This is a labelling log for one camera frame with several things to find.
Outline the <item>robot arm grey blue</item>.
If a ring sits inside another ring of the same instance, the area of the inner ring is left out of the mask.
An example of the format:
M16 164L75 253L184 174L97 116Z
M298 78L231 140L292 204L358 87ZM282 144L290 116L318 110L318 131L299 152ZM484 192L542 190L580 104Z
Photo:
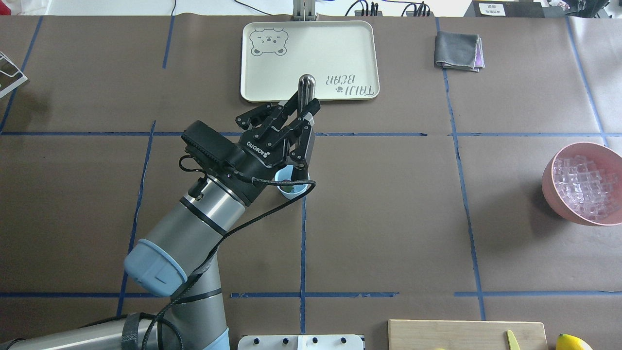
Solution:
M236 232L309 194L317 98L297 95L236 117L237 142L195 121L181 135L200 177L124 260L127 276L170 301L70 332L1 344L3 350L227 350L229 328L216 252Z

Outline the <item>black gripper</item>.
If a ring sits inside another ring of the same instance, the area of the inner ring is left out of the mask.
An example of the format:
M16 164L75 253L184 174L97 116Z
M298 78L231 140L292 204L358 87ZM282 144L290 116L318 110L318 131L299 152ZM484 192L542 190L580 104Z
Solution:
M309 168L315 142L313 118L320 109L317 98L300 108L298 98L291 97L277 105L262 104L236 117L236 124L244 132L229 153L228 164L247 179L233 188L245 204L254 202L266 188L266 184L251 179L273 179L284 168L287 154L296 168ZM294 112L294 121L284 126ZM273 148L266 141L271 141Z

